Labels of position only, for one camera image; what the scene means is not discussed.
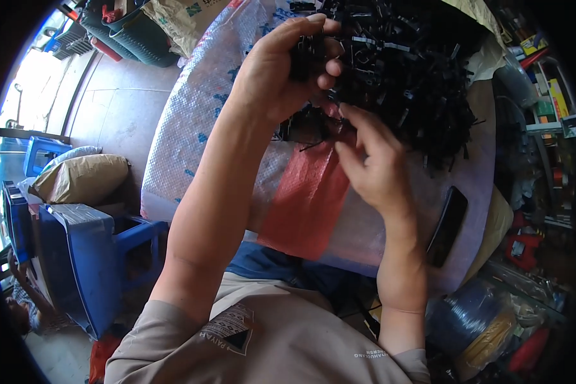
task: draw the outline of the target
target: paper bag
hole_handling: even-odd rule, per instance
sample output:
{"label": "paper bag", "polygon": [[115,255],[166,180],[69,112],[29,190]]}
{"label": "paper bag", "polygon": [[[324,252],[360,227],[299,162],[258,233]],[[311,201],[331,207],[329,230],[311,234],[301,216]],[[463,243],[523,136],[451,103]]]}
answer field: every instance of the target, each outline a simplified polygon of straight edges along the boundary
{"label": "paper bag", "polygon": [[46,203],[96,205],[127,177],[128,161],[117,155],[71,158],[38,175],[32,187]]}
{"label": "paper bag", "polygon": [[141,9],[175,42],[181,56],[194,47],[229,0],[150,0]]}

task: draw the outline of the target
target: smartphone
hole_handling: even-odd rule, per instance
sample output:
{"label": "smartphone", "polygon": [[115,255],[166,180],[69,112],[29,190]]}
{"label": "smartphone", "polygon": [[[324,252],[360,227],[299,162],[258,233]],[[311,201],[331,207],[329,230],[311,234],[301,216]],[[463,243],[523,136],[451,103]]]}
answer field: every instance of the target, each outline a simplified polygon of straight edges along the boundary
{"label": "smartphone", "polygon": [[429,248],[427,248],[427,260],[431,265],[442,268],[446,262],[467,210],[468,200],[465,195],[457,187],[450,187],[446,195],[442,217],[437,223],[436,231],[433,233]]}

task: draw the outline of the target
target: dark green basket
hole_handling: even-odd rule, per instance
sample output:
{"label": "dark green basket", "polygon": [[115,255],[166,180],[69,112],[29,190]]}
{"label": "dark green basket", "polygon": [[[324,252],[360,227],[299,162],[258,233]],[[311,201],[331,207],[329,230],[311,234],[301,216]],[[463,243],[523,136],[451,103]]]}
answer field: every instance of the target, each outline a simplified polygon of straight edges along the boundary
{"label": "dark green basket", "polygon": [[109,37],[126,47],[142,63],[167,67],[179,58],[169,52],[168,38],[162,28],[140,8],[113,23],[102,24],[111,29]]}
{"label": "dark green basket", "polygon": [[79,24],[87,29],[88,34],[107,44],[107,46],[117,52],[119,56],[138,61],[137,56],[130,52],[130,50],[109,37],[108,34],[111,32],[111,29],[102,24],[101,9],[103,4],[103,0],[89,0],[87,4],[85,4]]}

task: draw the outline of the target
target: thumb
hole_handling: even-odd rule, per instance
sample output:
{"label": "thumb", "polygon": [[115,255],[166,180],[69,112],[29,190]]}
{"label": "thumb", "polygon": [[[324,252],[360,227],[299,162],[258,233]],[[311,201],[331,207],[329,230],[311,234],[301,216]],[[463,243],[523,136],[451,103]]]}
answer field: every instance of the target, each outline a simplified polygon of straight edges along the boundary
{"label": "thumb", "polygon": [[323,30],[326,15],[314,13],[308,17],[293,17],[277,26],[260,39],[264,50],[270,53],[288,52],[301,36],[311,36]]}
{"label": "thumb", "polygon": [[356,152],[354,152],[354,150],[345,142],[336,141],[335,150],[339,156],[339,164],[341,164],[341,167],[350,180],[350,183],[354,185],[354,183],[360,180],[365,173],[363,162]]}

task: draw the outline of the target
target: fingernail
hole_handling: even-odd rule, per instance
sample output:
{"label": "fingernail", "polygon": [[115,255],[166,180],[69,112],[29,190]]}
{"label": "fingernail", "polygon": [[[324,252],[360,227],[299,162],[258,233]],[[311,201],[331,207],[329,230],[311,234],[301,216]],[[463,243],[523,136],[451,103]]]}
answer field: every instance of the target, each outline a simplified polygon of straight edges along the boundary
{"label": "fingernail", "polygon": [[312,23],[317,23],[326,19],[326,15],[324,13],[314,13],[313,15],[307,16],[307,19]]}
{"label": "fingernail", "polygon": [[340,141],[336,141],[335,142],[335,150],[337,151],[337,153],[341,152],[343,150],[343,146],[345,144],[340,142]]}
{"label": "fingernail", "polygon": [[345,110],[346,105],[347,105],[346,103],[340,103],[339,104],[339,116],[341,116],[342,118],[345,118],[345,115],[343,112]]}

